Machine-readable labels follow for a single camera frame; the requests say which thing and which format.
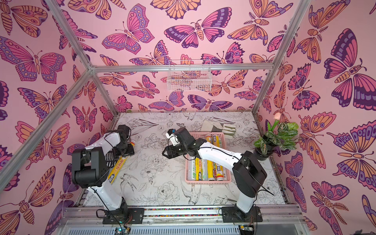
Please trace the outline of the pink plastic basket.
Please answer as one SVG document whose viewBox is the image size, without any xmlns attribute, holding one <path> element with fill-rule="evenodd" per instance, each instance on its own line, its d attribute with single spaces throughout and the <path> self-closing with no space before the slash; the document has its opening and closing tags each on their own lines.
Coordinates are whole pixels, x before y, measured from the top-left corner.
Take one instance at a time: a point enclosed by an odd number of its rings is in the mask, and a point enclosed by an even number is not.
<svg viewBox="0 0 376 235">
<path fill-rule="evenodd" d="M 226 143 L 225 143 L 225 137 L 224 137 L 224 134 L 223 133 L 220 133 L 220 132 L 214 132 L 214 133 L 210 133 L 210 132 L 191 132 L 191 135 L 195 138 L 195 139 L 198 139 L 198 138 L 202 138 L 202 139 L 205 139 L 205 136 L 206 135 L 211 135 L 211 137 L 213 135 L 218 135 L 222 141 L 223 141 L 223 148 L 226 149 Z M 227 169 L 227 173 L 228 173 L 228 181 L 217 181 L 216 179 L 214 181 L 192 181 L 189 179 L 190 177 L 190 173 L 191 173 L 191 170 L 190 170 L 190 161 L 191 160 L 194 160 L 193 157 L 191 157 L 190 155 L 187 155 L 187 160 L 186 160 L 186 169 L 185 169 L 185 181 L 187 184 L 217 184 L 217 185 L 223 185 L 223 184 L 229 184 L 232 180 L 232 176 L 231 176 L 231 171 L 229 169 Z"/>
</svg>

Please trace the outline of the yellow red wrap roll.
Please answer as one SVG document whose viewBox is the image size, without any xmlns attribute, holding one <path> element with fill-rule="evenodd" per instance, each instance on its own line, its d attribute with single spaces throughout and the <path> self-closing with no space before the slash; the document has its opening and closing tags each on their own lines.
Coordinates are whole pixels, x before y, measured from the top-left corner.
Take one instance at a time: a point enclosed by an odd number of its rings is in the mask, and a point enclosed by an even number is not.
<svg viewBox="0 0 376 235">
<path fill-rule="evenodd" d="M 218 135 L 212 136 L 212 143 L 216 147 L 222 148 L 222 141 Z M 225 176 L 225 170 L 224 167 L 218 163 L 213 164 L 214 167 L 214 176 L 217 181 L 223 181 Z"/>
</svg>

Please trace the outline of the white green wrap roll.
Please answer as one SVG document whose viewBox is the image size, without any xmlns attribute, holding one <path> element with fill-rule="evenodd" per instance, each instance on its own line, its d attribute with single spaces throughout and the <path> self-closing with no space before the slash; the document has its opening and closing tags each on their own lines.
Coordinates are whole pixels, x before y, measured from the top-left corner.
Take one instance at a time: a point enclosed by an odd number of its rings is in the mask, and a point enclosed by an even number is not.
<svg viewBox="0 0 376 235">
<path fill-rule="evenodd" d="M 223 141 L 221 138 L 219 138 L 219 145 L 221 148 L 223 148 Z M 228 173 L 227 173 L 227 169 L 223 166 L 222 167 L 222 171 L 223 171 L 223 180 L 224 181 L 228 181 Z"/>
</svg>

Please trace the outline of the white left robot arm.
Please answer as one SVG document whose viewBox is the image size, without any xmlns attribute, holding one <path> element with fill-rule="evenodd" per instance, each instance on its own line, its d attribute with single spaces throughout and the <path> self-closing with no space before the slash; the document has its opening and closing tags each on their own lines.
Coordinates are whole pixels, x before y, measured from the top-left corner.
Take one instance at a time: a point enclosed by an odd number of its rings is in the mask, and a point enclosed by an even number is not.
<svg viewBox="0 0 376 235">
<path fill-rule="evenodd" d="M 112 156 L 116 163 L 122 157 L 133 154 L 131 129 L 126 125 L 118 126 L 93 144 L 77 149 L 72 154 L 72 182 L 94 194 L 103 204 L 107 217 L 126 218 L 129 212 L 125 199 L 116 193 L 109 180 L 112 167 L 106 158 Z"/>
</svg>

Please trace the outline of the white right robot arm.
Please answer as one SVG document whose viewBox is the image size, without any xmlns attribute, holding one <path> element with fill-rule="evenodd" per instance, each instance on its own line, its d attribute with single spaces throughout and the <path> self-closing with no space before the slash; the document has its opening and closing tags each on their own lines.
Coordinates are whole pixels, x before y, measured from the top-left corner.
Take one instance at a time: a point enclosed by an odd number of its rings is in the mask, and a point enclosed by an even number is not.
<svg viewBox="0 0 376 235">
<path fill-rule="evenodd" d="M 168 159 L 190 155 L 195 159 L 209 160 L 229 170 L 240 191 L 235 209 L 248 214 L 254 206 L 258 191 L 267 178 L 267 173 L 256 155 L 231 152 L 217 147 L 205 139 L 195 139 L 186 128 L 169 129 L 166 137 L 171 145 L 165 147 L 162 155 Z"/>
</svg>

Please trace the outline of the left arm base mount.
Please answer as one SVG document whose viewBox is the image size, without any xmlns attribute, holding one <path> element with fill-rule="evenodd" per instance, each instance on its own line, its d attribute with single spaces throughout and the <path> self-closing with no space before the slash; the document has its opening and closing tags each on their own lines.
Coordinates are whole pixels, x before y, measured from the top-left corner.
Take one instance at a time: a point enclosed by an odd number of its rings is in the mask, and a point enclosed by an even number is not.
<svg viewBox="0 0 376 235">
<path fill-rule="evenodd" d="M 105 216 L 103 218 L 102 224 L 105 225 L 115 225 L 115 224 L 142 224 L 144 219 L 145 209 L 144 208 L 130 208 L 123 212 L 121 209 L 113 211 L 105 211 Z"/>
</svg>

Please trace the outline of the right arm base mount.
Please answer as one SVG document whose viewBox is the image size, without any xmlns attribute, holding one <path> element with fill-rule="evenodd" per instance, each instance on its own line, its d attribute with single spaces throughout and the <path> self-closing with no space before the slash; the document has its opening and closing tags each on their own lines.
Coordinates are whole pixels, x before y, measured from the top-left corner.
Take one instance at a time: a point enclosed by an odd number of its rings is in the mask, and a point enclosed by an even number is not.
<svg viewBox="0 0 376 235">
<path fill-rule="evenodd" d="M 222 207 L 220 209 L 222 220 L 225 223 L 256 223 L 263 222 L 260 208 L 253 206 L 249 212 L 245 213 L 238 207 Z"/>
</svg>

